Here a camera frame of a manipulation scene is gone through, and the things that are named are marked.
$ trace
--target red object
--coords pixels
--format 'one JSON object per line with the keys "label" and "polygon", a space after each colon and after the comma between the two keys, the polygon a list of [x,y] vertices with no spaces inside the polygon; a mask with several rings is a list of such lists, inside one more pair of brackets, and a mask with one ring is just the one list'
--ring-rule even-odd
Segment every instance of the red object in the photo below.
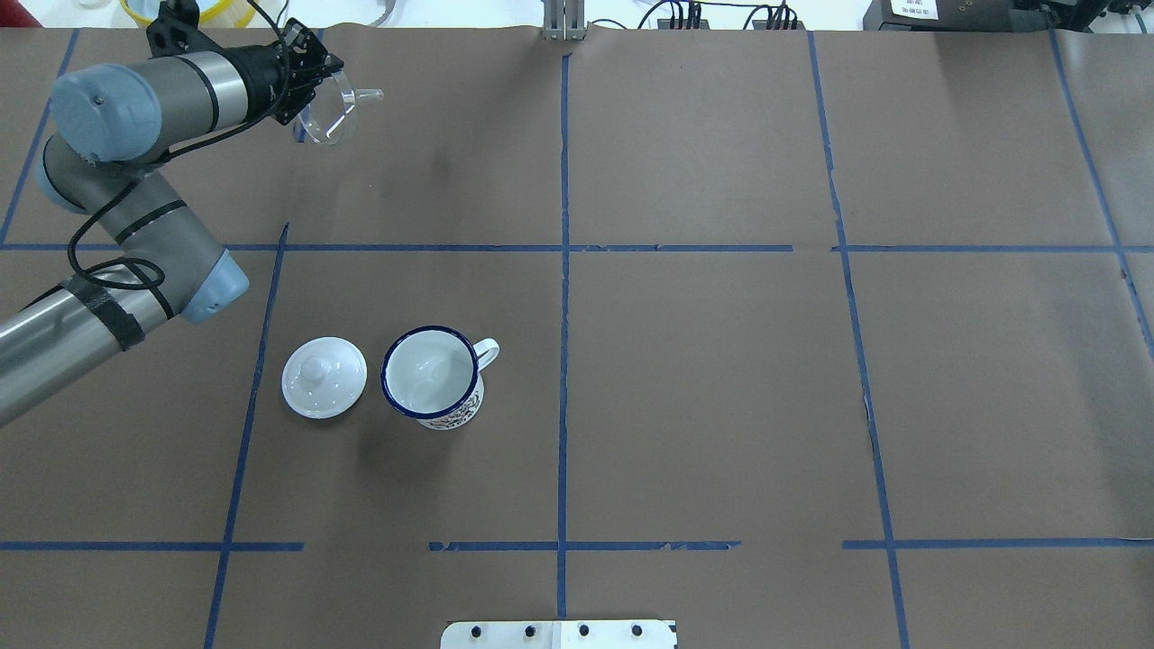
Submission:
{"label": "red object", "polygon": [[0,0],[0,27],[44,27],[16,0]]}

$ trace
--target mug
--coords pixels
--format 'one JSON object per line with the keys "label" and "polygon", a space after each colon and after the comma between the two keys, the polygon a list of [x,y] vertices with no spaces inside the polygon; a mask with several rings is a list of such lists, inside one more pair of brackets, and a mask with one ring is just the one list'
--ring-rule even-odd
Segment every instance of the mug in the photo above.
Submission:
{"label": "mug", "polygon": [[405,417],[426,428],[449,431],[481,409],[481,370],[500,352],[501,345],[493,338],[474,345],[448,327],[418,327],[397,338],[384,355],[381,389]]}

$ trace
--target white bracket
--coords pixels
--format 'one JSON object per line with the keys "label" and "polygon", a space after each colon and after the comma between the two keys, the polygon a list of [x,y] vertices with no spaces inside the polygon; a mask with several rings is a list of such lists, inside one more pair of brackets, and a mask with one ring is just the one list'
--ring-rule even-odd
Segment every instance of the white bracket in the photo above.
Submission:
{"label": "white bracket", "polygon": [[676,649],[677,624],[666,620],[526,620],[454,622],[441,649]]}
{"label": "white bracket", "polygon": [[585,0],[545,0],[545,39],[583,40]]}

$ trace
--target black tape band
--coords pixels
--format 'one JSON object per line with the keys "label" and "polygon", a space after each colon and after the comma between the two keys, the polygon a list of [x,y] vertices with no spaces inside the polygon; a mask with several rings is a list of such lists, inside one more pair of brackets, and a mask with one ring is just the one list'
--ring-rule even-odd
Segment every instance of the black tape band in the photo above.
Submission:
{"label": "black tape band", "polygon": [[209,129],[205,130],[204,133],[212,133],[213,130],[216,130],[217,121],[220,119],[220,102],[216,97],[216,89],[212,88],[212,82],[209,81],[209,77],[204,75],[204,72],[201,68],[196,67],[196,64],[189,61],[183,57],[177,57],[177,58],[188,64],[188,67],[193,68],[193,72],[196,73],[196,76],[201,77],[201,82],[204,83],[204,89],[209,91],[209,99],[212,102],[212,124],[209,126]]}
{"label": "black tape band", "polygon": [[144,330],[141,329],[136,316],[125,311],[105,289],[75,275],[60,285],[104,323],[108,333],[120,343],[121,350],[128,351],[129,348],[144,341]]}
{"label": "black tape band", "polygon": [[186,203],[185,201],[172,201],[171,203],[163,204],[163,206],[156,208],[155,210],[152,210],[152,211],[145,214],[144,216],[137,218],[130,225],[128,225],[127,227],[125,227],[123,230],[121,230],[120,233],[117,234],[115,238],[114,238],[115,241],[117,241],[117,245],[119,246],[119,245],[123,244],[125,241],[128,240],[129,237],[132,237],[133,234],[135,234],[136,232],[138,232],[142,227],[144,227],[149,223],[152,223],[153,221],[160,218],[162,216],[168,214],[170,211],[178,210],[180,208],[187,208],[187,207],[188,207],[188,203]]}
{"label": "black tape band", "polygon": [[[151,279],[151,277],[144,275],[144,271],[141,270],[140,267],[136,266],[135,263],[126,263],[125,268],[127,268],[129,273],[135,275],[136,278],[141,281],[141,284],[148,284],[149,279]],[[168,304],[168,298],[164,297],[164,293],[160,292],[160,289],[152,286],[149,289],[149,292],[152,293],[153,298],[156,298],[156,303],[160,305],[160,308],[164,309],[165,318],[172,320],[173,318],[177,316],[177,314],[172,312],[172,305]]]}

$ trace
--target blue mug rim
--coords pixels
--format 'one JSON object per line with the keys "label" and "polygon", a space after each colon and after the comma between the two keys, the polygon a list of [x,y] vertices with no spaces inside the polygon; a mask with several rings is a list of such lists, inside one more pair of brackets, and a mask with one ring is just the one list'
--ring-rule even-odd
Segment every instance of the blue mug rim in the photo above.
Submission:
{"label": "blue mug rim", "polygon": [[[421,334],[424,331],[442,331],[451,336],[455,336],[457,340],[465,343],[465,349],[469,350],[469,357],[472,359],[473,363],[473,375],[469,381],[469,389],[466,389],[465,394],[462,395],[459,400],[457,400],[457,403],[454,403],[449,408],[445,408],[444,410],[440,410],[437,412],[414,412],[405,408],[404,405],[400,405],[400,403],[397,402],[397,400],[392,396],[392,393],[389,391],[389,382],[385,380],[385,372],[389,370],[389,359],[392,358],[394,352],[397,351],[397,348],[400,346],[400,343],[405,342],[411,336],[415,336],[417,334]],[[405,417],[411,417],[413,419],[436,419],[437,417],[444,417],[445,415],[460,408],[460,405],[465,403],[465,400],[469,398],[469,395],[473,394],[473,390],[477,389],[477,375],[478,375],[478,361],[477,361],[477,351],[473,350],[473,343],[469,342],[469,338],[466,338],[464,334],[462,334],[456,329],[443,327],[441,324],[426,324],[424,327],[418,327],[411,331],[407,331],[405,335],[400,336],[399,338],[396,340],[396,342],[392,343],[392,346],[389,348],[389,351],[384,352],[384,360],[381,361],[381,391],[384,393],[384,398],[389,400],[389,404],[392,405],[392,408],[395,408],[398,412],[400,412]]]}

